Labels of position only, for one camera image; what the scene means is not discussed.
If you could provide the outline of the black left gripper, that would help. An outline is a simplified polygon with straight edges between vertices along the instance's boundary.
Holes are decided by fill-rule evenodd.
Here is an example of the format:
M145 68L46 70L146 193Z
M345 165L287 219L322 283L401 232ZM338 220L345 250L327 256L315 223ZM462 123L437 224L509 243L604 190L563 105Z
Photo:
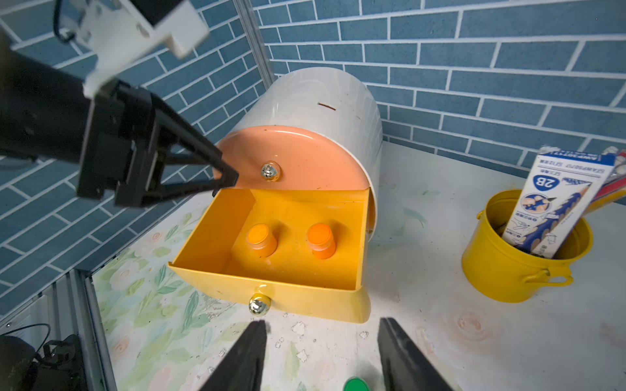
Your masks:
M176 115L157 109L143 88L117 83L91 101L79 161L76 196L99 200L115 192L117 206L143 208L234 187L238 172L223 153ZM217 179L163 184L170 166L210 166Z

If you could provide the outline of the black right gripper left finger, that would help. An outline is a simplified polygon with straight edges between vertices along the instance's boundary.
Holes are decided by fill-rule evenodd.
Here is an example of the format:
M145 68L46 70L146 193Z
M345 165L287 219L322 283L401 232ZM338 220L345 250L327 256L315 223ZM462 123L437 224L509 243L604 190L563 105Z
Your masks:
M259 391L266 347L267 324L251 322L200 390Z

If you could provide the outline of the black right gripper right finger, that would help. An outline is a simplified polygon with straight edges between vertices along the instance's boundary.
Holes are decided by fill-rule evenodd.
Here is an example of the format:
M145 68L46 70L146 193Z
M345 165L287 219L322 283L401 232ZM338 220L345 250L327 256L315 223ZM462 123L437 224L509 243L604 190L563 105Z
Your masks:
M453 390L395 319L380 319L378 349L385 390Z

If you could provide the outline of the green paint can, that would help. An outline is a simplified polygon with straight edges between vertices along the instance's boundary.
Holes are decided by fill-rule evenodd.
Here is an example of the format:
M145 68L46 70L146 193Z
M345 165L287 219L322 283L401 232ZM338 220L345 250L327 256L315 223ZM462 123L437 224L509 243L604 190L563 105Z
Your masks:
M371 389L364 379L352 377L344 383L342 391L371 391Z

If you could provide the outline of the yellow drawer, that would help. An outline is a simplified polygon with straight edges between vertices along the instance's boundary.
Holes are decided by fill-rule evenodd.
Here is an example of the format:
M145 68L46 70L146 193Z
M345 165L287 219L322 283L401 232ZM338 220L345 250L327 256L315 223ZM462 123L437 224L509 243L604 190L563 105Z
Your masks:
M169 267L210 297L362 324L371 312L362 282L369 196L368 190L222 190ZM259 223L278 242L270 257L257 256L246 242ZM334 233L331 258L314 256L306 242L316 223Z

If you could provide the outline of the orange paint can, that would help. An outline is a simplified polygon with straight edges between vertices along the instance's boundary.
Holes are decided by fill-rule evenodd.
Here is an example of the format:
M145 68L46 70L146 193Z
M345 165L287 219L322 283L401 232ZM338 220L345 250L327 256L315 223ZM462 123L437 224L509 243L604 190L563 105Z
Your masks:
M270 257L277 250L278 242L270 226L259 223L252 226L247 235L248 246L259 257Z
M324 223L316 223L306 233L306 242L314 256L328 259L336 252L336 242L331 227Z

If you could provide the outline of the orange top drawer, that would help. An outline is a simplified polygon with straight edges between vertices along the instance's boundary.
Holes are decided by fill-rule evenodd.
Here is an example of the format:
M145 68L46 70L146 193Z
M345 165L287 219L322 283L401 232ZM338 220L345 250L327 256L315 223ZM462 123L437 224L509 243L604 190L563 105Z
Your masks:
M360 191L369 180L357 160L334 141L288 126L254 126L218 142L223 161L239 174L237 188Z

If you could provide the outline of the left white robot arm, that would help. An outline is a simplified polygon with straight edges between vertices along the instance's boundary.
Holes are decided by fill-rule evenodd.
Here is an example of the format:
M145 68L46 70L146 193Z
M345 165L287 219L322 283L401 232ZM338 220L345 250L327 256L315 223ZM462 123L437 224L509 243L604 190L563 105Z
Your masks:
M157 95L113 81L88 99L82 81L1 45L1 153L79 167L76 193L145 208L235 186L222 152Z

